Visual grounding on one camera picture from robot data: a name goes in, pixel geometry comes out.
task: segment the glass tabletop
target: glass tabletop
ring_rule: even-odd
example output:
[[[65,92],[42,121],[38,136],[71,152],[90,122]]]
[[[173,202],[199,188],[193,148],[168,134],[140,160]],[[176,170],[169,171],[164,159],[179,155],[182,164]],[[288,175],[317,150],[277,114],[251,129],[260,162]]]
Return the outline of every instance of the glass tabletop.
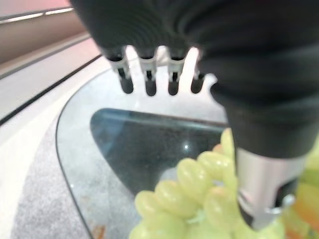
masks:
[[[138,60],[130,62],[134,91],[123,93],[112,70],[93,78],[65,105],[56,132],[57,152],[77,208],[94,239],[128,238],[140,217],[134,196],[153,190],[184,157],[218,143],[226,124],[210,96],[213,76],[199,94],[184,70],[176,96],[168,94],[167,67],[158,67],[157,93],[145,93]]]

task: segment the wall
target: wall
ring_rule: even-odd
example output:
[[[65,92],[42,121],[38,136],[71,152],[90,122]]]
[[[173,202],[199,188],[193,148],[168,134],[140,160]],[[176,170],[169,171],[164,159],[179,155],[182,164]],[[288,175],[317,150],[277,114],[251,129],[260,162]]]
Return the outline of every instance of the wall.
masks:
[[[74,11],[0,24],[0,64],[85,31]]]

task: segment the orange object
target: orange object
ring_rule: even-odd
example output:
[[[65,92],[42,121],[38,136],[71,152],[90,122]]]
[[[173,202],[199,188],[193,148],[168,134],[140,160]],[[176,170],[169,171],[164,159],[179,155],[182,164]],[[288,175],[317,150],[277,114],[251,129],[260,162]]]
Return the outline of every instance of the orange object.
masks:
[[[286,239],[304,239],[305,237],[293,232],[286,230]]]
[[[293,208],[313,230],[319,232],[319,188],[299,183]]]
[[[213,147],[213,151],[221,154],[224,153],[223,146],[220,143]]]

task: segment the robotic hand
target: robotic hand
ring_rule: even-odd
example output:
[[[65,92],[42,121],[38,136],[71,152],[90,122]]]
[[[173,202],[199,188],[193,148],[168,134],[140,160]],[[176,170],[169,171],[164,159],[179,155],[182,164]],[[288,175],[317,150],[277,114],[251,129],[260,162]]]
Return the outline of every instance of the robotic hand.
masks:
[[[202,75],[226,110],[236,148],[238,203],[259,230],[291,205],[305,155],[319,129],[319,2],[312,0],[71,0],[126,93],[133,91],[126,45],[133,45],[156,93],[154,53],[169,47],[169,92],[183,59],[201,51]]]

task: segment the green grape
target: green grape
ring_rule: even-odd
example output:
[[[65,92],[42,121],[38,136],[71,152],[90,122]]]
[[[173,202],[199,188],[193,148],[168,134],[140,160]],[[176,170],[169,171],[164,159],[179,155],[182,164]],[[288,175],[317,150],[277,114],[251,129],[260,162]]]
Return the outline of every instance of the green grape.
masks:
[[[186,230],[185,239],[231,239],[230,233],[215,229],[206,220],[191,224]]]
[[[135,207],[143,218],[163,211],[154,192],[151,191],[140,191],[135,197]]]
[[[240,219],[236,195],[225,187],[214,187],[208,191],[204,211],[214,228],[226,232],[232,231]]]
[[[292,239],[304,238],[309,232],[309,224],[304,222],[293,208],[284,210],[282,221],[285,225],[286,234]]]
[[[319,171],[306,169],[301,175],[300,181],[319,188]]]
[[[319,170],[319,135],[307,156],[306,169]]]
[[[299,183],[296,202],[293,204],[295,212],[311,228],[319,232],[319,188],[306,183]]]
[[[224,154],[230,158],[234,158],[234,141],[230,128],[224,130],[220,137],[220,143],[223,147]]]
[[[185,222],[172,214],[160,212],[143,221],[151,239],[183,239]]]
[[[214,180],[223,181],[223,174],[227,167],[233,167],[233,160],[216,152],[201,153],[197,161],[202,165]]]
[[[225,168],[223,182],[226,188],[229,188],[232,192],[237,192],[237,177],[233,167]]]
[[[310,230],[308,235],[305,237],[306,239],[319,239],[319,233],[316,231]]]
[[[276,219],[268,227],[259,232],[253,231],[240,219],[239,224],[233,231],[234,239],[284,239],[285,228],[281,220]]]
[[[140,223],[130,233],[129,239],[153,239],[145,223]]]
[[[155,196],[164,209],[180,217],[190,218],[198,209],[198,204],[187,197],[174,181],[159,182],[155,187]]]
[[[177,165],[177,178],[184,193],[200,204],[213,185],[209,173],[195,160],[186,158]]]

